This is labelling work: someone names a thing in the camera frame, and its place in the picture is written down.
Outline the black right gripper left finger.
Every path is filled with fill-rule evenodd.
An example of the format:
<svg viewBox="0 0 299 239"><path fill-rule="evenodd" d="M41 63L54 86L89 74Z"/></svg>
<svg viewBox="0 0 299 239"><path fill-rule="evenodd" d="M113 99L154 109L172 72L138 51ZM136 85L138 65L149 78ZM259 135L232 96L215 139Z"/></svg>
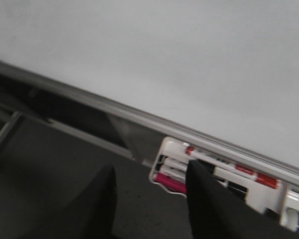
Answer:
<svg viewBox="0 0 299 239"><path fill-rule="evenodd" d="M110 239L117 205L116 173L104 166L88 186L38 232L39 239Z"/></svg>

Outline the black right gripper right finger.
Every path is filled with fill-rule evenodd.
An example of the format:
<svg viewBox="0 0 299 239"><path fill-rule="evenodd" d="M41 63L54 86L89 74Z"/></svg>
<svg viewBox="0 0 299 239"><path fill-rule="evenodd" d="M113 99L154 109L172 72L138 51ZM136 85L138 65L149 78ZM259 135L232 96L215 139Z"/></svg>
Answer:
<svg viewBox="0 0 299 239"><path fill-rule="evenodd" d="M187 205L195 239L297 239L299 235L256 212L197 160L186 171Z"/></svg>

